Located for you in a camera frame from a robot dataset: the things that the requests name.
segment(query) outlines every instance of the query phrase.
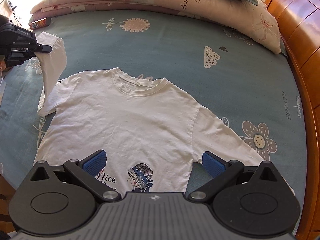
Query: wooden headboard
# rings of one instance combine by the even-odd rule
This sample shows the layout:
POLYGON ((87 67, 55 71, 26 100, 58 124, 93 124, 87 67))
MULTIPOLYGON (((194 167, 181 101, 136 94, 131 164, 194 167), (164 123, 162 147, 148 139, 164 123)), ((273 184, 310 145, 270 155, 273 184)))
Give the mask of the wooden headboard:
POLYGON ((320 235, 320 0, 266 0, 300 91, 307 136, 307 181, 296 238, 320 235))

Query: folded blanket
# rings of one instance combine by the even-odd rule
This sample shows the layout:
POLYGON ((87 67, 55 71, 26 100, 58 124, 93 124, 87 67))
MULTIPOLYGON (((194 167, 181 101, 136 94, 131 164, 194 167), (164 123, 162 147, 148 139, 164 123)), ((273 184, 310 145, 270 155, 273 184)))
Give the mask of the folded blanket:
POLYGON ((277 21, 266 5, 258 2, 255 6, 239 0, 43 0, 31 10, 30 22, 76 11, 149 10, 229 26, 278 54, 281 49, 277 21))

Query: blue gripper pad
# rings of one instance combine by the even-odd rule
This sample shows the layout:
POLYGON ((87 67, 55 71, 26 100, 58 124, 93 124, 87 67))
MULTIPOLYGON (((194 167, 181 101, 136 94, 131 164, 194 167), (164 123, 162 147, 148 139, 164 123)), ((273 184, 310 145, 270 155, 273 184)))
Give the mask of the blue gripper pad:
POLYGON ((99 152, 90 160, 83 163, 82 169, 91 176, 97 176, 107 164, 107 154, 105 151, 99 152))
POLYGON ((214 178, 226 170, 226 161, 215 156, 211 152, 204 152, 202 155, 202 166, 214 178))

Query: red snack can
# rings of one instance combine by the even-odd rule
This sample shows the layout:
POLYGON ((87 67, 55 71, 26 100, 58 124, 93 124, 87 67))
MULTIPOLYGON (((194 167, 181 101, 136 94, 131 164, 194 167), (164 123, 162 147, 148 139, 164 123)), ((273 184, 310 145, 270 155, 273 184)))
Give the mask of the red snack can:
POLYGON ((39 28, 42 28, 42 27, 49 26, 50 23, 51 23, 51 18, 50 17, 41 19, 39 21, 31 23, 30 24, 30 30, 33 31, 33 30, 36 30, 36 29, 39 29, 39 28))

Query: cartoon girl print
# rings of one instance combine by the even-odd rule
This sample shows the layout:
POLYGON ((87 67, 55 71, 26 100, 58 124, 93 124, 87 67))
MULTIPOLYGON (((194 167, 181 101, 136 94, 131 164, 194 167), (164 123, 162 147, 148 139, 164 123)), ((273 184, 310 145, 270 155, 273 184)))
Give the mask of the cartoon girl print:
POLYGON ((130 185, 133 186, 132 192, 149 192, 153 186, 153 170, 146 164, 139 163, 133 168, 128 169, 130 185))

